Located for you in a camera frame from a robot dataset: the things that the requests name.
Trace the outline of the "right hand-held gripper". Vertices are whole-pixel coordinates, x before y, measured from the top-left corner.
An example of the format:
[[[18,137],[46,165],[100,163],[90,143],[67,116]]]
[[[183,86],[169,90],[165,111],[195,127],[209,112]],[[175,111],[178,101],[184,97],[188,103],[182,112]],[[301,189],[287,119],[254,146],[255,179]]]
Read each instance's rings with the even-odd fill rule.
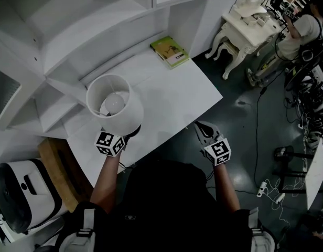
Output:
[[[218,127],[207,121],[194,123],[196,135],[201,143],[201,151],[213,166],[225,164],[231,158],[231,148]]]

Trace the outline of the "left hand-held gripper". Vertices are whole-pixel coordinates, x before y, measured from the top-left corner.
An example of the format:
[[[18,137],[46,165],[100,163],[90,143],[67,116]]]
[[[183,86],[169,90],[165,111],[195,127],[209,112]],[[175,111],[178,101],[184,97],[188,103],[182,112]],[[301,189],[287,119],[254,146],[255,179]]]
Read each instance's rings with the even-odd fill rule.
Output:
[[[101,154],[110,157],[116,157],[125,150],[131,137],[113,135],[105,131],[99,131],[96,134],[94,145]]]

